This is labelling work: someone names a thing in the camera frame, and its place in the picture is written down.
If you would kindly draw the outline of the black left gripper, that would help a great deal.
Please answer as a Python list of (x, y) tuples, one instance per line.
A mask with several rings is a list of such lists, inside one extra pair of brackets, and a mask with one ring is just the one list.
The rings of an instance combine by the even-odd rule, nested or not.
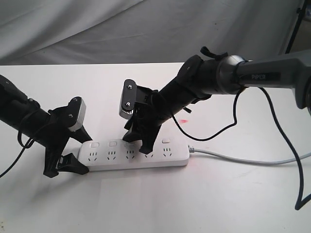
[(43, 174), (49, 178), (57, 176), (59, 172), (79, 175), (89, 173), (89, 168), (79, 162), (73, 153), (62, 155), (70, 138), (80, 143), (92, 141), (83, 124), (74, 124), (81, 99), (74, 97), (66, 106), (49, 110), (48, 118), (39, 128), (38, 142), (45, 147)]

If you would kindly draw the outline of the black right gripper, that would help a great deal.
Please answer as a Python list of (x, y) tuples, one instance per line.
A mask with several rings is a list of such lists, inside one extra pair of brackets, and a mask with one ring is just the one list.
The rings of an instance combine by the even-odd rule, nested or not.
[(142, 140), (139, 151), (151, 153), (161, 125), (172, 114), (201, 99), (202, 89), (192, 79), (173, 79), (161, 90), (137, 85), (136, 102), (133, 114), (124, 127), (127, 133), (123, 141)]

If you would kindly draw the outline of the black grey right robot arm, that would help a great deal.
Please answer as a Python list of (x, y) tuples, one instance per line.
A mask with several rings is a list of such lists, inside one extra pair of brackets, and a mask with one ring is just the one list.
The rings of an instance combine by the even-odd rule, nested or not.
[(152, 152), (164, 122), (190, 104), (213, 95), (237, 95), (248, 87), (284, 88), (294, 93), (299, 109), (311, 107), (311, 52), (287, 53), (264, 60), (246, 60), (228, 53), (214, 54), (206, 47), (190, 57), (161, 90), (123, 85), (120, 116), (127, 120), (126, 142), (141, 141), (140, 152)]

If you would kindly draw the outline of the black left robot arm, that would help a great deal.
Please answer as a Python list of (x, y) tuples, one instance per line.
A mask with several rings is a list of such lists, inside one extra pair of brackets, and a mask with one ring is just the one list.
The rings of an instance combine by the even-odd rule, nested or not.
[(70, 138), (80, 143), (92, 140), (83, 126), (85, 114), (86, 104), (81, 97), (74, 97), (68, 105), (46, 112), (9, 79), (0, 77), (0, 119), (17, 130), (17, 141), (23, 150), (35, 142), (45, 148), (43, 174), (49, 178), (59, 172), (80, 175), (89, 172), (73, 153), (62, 155)]

